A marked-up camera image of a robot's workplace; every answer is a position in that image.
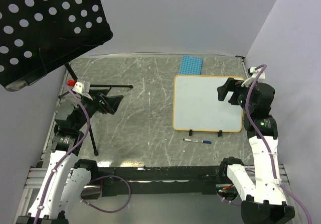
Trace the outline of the yellow framed whiteboard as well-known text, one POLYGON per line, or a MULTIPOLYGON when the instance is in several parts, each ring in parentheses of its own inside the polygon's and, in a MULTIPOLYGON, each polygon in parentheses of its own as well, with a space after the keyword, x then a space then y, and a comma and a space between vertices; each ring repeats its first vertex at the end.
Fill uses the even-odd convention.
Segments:
POLYGON ((218 100, 217 88, 227 76, 177 75, 174 78, 173 128, 176 131, 238 133, 243 110, 228 99, 218 100))

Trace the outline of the white blue whiteboard marker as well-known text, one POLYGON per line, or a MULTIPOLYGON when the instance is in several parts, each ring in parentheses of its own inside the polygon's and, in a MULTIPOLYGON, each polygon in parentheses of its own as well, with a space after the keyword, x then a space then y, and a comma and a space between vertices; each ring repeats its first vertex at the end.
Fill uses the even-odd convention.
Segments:
POLYGON ((191 139, 187 139, 187 138, 183 138, 183 141, 186 142, 193 142, 193 143, 203 143, 203 144, 211 144, 211 141, 207 141, 207 140, 191 140, 191 139))

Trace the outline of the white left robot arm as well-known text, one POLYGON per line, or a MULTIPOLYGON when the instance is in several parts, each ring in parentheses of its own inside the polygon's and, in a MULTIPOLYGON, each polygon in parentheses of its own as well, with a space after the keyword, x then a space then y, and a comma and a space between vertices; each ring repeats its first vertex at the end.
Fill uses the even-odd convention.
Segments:
POLYGON ((91 90, 74 105, 57 106, 50 162, 34 203, 17 223, 68 223, 68 213, 81 199, 86 184, 99 179, 94 160, 79 159, 82 142, 92 135, 90 118, 96 113, 115 114, 123 95, 107 96, 107 90, 91 90))

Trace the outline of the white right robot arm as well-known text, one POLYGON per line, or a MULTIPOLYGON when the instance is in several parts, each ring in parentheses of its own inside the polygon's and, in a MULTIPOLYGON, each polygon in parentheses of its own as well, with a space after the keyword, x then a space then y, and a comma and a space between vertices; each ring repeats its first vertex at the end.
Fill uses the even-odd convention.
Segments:
POLYGON ((232 182, 242 202, 241 217, 244 223, 287 223, 295 217, 295 209, 288 205, 281 188, 278 169, 278 129, 270 114, 275 89, 266 83, 256 83, 253 88, 242 80, 229 77, 217 88, 218 100, 224 101, 227 93, 231 105, 245 111, 243 125, 251 146, 255 179, 251 180, 244 163, 237 158, 224 158, 219 177, 232 182))

